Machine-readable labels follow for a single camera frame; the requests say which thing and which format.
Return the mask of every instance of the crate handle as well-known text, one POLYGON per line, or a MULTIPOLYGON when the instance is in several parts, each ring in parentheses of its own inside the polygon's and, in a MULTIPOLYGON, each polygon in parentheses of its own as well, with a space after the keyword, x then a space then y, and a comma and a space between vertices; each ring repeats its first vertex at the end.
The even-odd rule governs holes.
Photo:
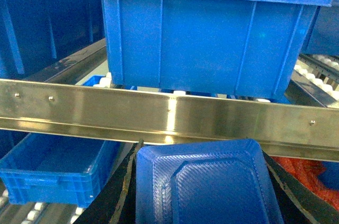
POLYGON ((59 178, 54 177, 51 178, 49 177, 48 179, 38 179, 38 178, 25 178, 25 185, 30 185, 30 186, 48 186, 48 187, 53 187, 53 186, 58 186, 59 184, 59 178))

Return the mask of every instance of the steel bar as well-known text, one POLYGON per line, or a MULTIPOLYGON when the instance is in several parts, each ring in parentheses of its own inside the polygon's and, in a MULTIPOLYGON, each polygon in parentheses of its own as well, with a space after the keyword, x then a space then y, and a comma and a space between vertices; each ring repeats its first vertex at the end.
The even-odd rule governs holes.
POLYGON ((0 80, 0 128, 146 144, 254 138, 270 155, 339 161, 339 110, 0 80))

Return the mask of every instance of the white roller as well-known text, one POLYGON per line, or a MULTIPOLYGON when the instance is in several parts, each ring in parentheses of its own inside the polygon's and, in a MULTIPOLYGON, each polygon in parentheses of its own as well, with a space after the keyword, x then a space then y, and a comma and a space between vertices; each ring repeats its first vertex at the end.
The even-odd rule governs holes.
POLYGON ((302 69, 302 67, 298 64, 295 65, 295 70, 302 69))
POLYGON ((311 79, 316 78, 316 76, 315 76, 313 73, 307 73, 307 74, 305 75, 305 77, 306 77, 308 80, 311 80, 311 79))
POLYGON ((4 197, 4 196, 0 196, 0 209, 2 207, 4 207, 8 202, 8 198, 4 197))
POLYGON ((174 91, 173 94, 175 95, 186 95, 185 91, 174 91))
POLYGON ((323 85, 320 86, 320 88, 323 89, 323 91, 326 92, 326 93, 333 91, 332 85, 323 84, 323 85))
POLYGON ((37 210, 37 211, 42 211, 45 206, 46 206, 45 203, 38 202, 34 205, 34 209, 37 210))
POLYGON ((73 224, 77 219, 79 218, 79 215, 74 215, 71 220, 70 220, 70 224, 73 224))
POLYGON ((328 93, 330 96, 332 96, 334 99, 339 100, 339 91, 332 91, 328 93))
POLYGON ((102 77, 100 79, 100 82, 99 84, 100 85, 103 85, 104 87, 111 87, 111 82, 112 82, 112 79, 111 78, 108 78, 108 77, 102 77))
POLYGON ((8 197, 8 190, 4 190, 4 192, 2 193, 2 196, 4 196, 4 197, 8 197))
POLYGON ((27 219, 27 220, 33 221, 33 220, 35 220, 39 215, 40 215, 40 212, 39 212, 39 211, 37 211, 37 210, 32 210, 32 211, 30 211, 30 212, 27 214, 26 219, 27 219))
POLYGON ((254 101, 258 101, 258 102, 267 102, 270 103, 271 101, 265 99, 265 98, 255 98, 254 101))
POLYGON ((313 78, 310 80, 313 84, 317 85, 317 86, 320 86, 320 85, 323 85, 324 82, 320 79, 320 78, 313 78))
POLYGON ((75 210, 76 215, 81 215, 85 211, 85 208, 77 207, 75 210))
POLYGON ((336 61, 332 61, 330 66, 335 68, 336 66, 339 66, 339 63, 337 63, 336 61))
POLYGON ((302 75, 306 75, 308 73, 307 69, 297 69, 297 72, 299 72, 302 75))
POLYGON ((320 55, 320 56, 318 56, 318 55, 314 55, 315 56, 315 58, 317 59, 317 60, 321 60, 321 59, 324 59, 325 58, 325 56, 322 56, 322 55, 320 55))
POLYGON ((95 84, 93 87, 106 88, 104 85, 95 84))
POLYGON ((331 62, 332 62, 332 60, 328 59, 328 58, 325 58, 324 61, 323 61, 323 63, 326 64, 326 65, 330 65, 331 62))

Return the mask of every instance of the blue crate bottom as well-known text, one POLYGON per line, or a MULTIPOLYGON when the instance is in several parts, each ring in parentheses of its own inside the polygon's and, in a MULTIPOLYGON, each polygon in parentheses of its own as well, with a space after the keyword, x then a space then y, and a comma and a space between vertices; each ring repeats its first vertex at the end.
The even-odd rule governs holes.
POLYGON ((12 204, 50 202, 88 207, 106 183, 120 143, 28 135, 0 162, 12 204))

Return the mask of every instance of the metal frame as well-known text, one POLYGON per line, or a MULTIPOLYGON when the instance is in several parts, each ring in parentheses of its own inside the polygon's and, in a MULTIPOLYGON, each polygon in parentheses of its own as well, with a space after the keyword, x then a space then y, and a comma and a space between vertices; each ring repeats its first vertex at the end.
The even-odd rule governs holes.
POLYGON ((146 144, 254 138, 270 155, 339 161, 339 110, 0 80, 0 128, 146 144))

